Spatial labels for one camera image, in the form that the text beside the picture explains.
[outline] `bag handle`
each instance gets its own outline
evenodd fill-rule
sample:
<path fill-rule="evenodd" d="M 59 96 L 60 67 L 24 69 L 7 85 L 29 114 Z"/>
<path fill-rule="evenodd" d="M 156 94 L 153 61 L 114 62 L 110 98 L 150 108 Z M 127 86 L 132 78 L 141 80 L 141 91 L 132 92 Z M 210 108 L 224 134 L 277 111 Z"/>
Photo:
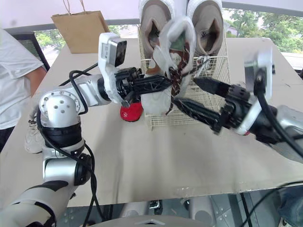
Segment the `bag handle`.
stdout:
<path fill-rule="evenodd" d="M 67 5 L 66 5 L 66 3 L 65 3 L 65 0 L 63 0 L 63 3 L 64 3 L 64 6 L 65 6 L 65 8 L 66 8 L 66 11 L 68 12 L 68 15 L 70 15 L 70 14 L 71 14 L 70 2 L 69 2 L 68 0 L 66 0 L 66 1 L 67 1 Z M 86 10 L 85 10 L 85 8 L 84 8 L 83 0 L 80 0 L 80 3 L 81 3 L 81 6 L 83 7 L 84 12 L 86 13 Z"/>
<path fill-rule="evenodd" d="M 66 4 L 65 4 L 65 0 L 63 0 L 63 3 L 64 3 L 64 6 L 65 6 L 67 12 L 68 12 L 68 15 L 70 15 L 70 14 L 71 14 L 70 2 L 69 2 L 68 0 L 66 0 L 66 1 L 67 1 L 67 6 L 66 6 Z"/>
<path fill-rule="evenodd" d="M 85 8 L 84 8 L 84 4 L 83 4 L 83 0 L 80 0 L 80 3 L 81 3 L 81 6 L 83 7 L 84 12 L 86 13 Z"/>

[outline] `green foliage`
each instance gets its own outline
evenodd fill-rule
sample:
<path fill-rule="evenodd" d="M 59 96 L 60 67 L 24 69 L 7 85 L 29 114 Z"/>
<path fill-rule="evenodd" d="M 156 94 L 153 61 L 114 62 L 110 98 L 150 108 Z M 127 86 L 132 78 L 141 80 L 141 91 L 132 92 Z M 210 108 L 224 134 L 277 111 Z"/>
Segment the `green foliage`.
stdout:
<path fill-rule="evenodd" d="M 227 37 L 227 38 L 236 38 L 237 36 L 234 35 L 234 34 L 232 34 L 231 31 L 227 31 L 227 32 L 226 32 L 226 37 Z"/>
<path fill-rule="evenodd" d="M 128 25 L 109 25 L 109 30 L 117 35 L 120 35 L 120 30 L 127 29 Z"/>
<path fill-rule="evenodd" d="M 303 18 L 266 13 L 263 17 L 264 34 L 282 52 L 303 53 Z"/>
<path fill-rule="evenodd" d="M 229 11 L 232 12 L 231 19 L 233 27 L 237 29 L 237 37 L 257 37 L 257 22 L 261 13 L 242 9 Z"/>
<path fill-rule="evenodd" d="M 224 20 L 226 23 L 230 25 L 230 27 L 234 27 L 233 22 L 231 20 Z"/>
<path fill-rule="evenodd" d="M 60 51 L 65 45 L 65 40 L 58 29 L 36 31 L 35 35 L 42 49 L 51 46 L 56 51 Z"/>
<path fill-rule="evenodd" d="M 268 37 L 282 52 L 303 53 L 303 18 L 260 13 L 241 9 L 229 9 L 236 37 Z M 263 25 L 258 27 L 262 18 Z"/>

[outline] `robotic arm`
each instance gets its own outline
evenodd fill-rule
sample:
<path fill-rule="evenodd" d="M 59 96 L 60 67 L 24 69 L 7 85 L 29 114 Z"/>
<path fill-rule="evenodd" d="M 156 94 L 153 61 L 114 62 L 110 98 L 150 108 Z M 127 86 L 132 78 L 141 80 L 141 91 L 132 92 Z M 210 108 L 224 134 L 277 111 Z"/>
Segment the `robotic arm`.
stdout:
<path fill-rule="evenodd" d="M 124 62 L 125 51 L 125 40 L 113 33 L 101 34 L 98 66 L 102 75 L 74 79 L 78 71 L 72 71 L 71 84 L 56 87 L 41 97 L 37 125 L 48 139 L 42 152 L 44 183 L 27 189 L 0 213 L 3 226 L 51 226 L 64 213 L 77 187 L 90 179 L 86 166 L 91 168 L 92 157 L 83 153 L 85 140 L 79 116 L 88 107 L 111 101 L 129 106 L 140 100 L 141 94 L 162 91 L 171 85 L 158 75 L 143 78 L 141 69 L 116 68 Z M 63 155 L 48 141 L 74 158 Z"/>
<path fill-rule="evenodd" d="M 253 92 L 212 78 L 194 78 L 194 82 L 202 90 L 225 99 L 225 105 L 220 113 L 188 98 L 176 98 L 174 103 L 188 116 L 209 125 L 216 134 L 220 133 L 222 127 L 231 129 L 239 135 L 252 133 L 256 140 L 269 145 L 284 157 L 303 163 L 303 157 L 275 130 L 257 98 L 260 92 L 265 100 L 271 98 L 274 73 L 271 50 L 262 52 L 255 61 L 245 63 L 245 76 L 254 82 Z M 269 108 L 286 133 L 303 148 L 303 113 L 285 105 Z"/>
<path fill-rule="evenodd" d="M 143 78 L 140 69 L 118 69 L 124 61 L 126 41 L 113 33 L 100 35 L 98 66 L 102 75 L 75 79 L 71 84 L 45 93 L 39 102 L 37 122 L 39 130 L 59 149 L 45 141 L 43 147 L 42 185 L 27 189 L 1 213 L 3 226 L 50 227 L 64 213 L 69 199 L 79 185 L 91 178 L 88 167 L 90 155 L 84 154 L 85 140 L 81 136 L 80 116 L 88 107 L 107 105 L 111 101 L 129 106 L 141 94 L 166 89 L 171 82 L 161 76 Z M 257 61 L 245 65 L 245 73 L 253 77 L 257 89 L 265 98 L 271 97 L 271 53 L 260 55 Z M 288 159 L 303 163 L 303 159 L 281 139 L 262 111 L 256 97 L 238 85 L 228 85 L 210 78 L 194 78 L 203 90 L 225 98 L 226 104 L 217 113 L 187 98 L 175 98 L 175 105 L 185 114 L 195 118 L 219 133 L 222 127 L 243 135 L 251 132 L 256 139 L 268 144 Z M 286 132 L 303 147 L 303 113 L 286 106 L 270 107 Z"/>

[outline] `brown paper bag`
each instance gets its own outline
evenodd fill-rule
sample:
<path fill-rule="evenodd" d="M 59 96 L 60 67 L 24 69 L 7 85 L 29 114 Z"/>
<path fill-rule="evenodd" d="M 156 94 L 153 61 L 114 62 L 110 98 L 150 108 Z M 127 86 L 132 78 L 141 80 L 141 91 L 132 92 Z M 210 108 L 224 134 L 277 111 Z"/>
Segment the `brown paper bag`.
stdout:
<path fill-rule="evenodd" d="M 68 13 L 53 15 L 52 20 L 71 53 L 98 53 L 99 35 L 109 29 L 100 11 L 85 11 L 83 1 L 80 2 L 84 12 L 71 14 L 67 1 L 68 6 L 65 2 L 64 5 Z"/>

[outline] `table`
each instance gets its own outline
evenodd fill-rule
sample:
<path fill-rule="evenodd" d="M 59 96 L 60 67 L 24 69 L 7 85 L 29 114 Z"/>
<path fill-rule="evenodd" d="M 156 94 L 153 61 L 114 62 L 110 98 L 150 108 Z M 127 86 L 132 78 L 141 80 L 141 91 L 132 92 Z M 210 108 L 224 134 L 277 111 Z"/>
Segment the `table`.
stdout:
<path fill-rule="evenodd" d="M 137 39 L 129 39 L 122 67 L 140 67 Z M 273 47 L 276 75 L 272 105 L 285 104 L 303 111 L 303 81 L 269 39 L 227 39 L 231 83 L 244 81 L 243 63 L 252 54 Z M 97 61 L 97 54 L 71 54 L 61 50 L 39 87 L 43 92 L 68 78 L 71 70 L 83 70 Z M 42 182 L 42 155 L 24 151 L 27 130 L 25 111 L 1 156 L 1 206 L 27 188 Z M 302 180 L 303 165 L 288 160 L 254 140 L 226 129 L 219 136 L 202 123 L 156 127 L 144 117 L 124 122 L 120 106 L 89 109 L 81 116 L 82 136 L 96 159 L 97 197 L 100 204 L 181 198 L 218 193 L 268 189 Z M 69 206 L 88 206 L 90 184 L 80 186 Z"/>

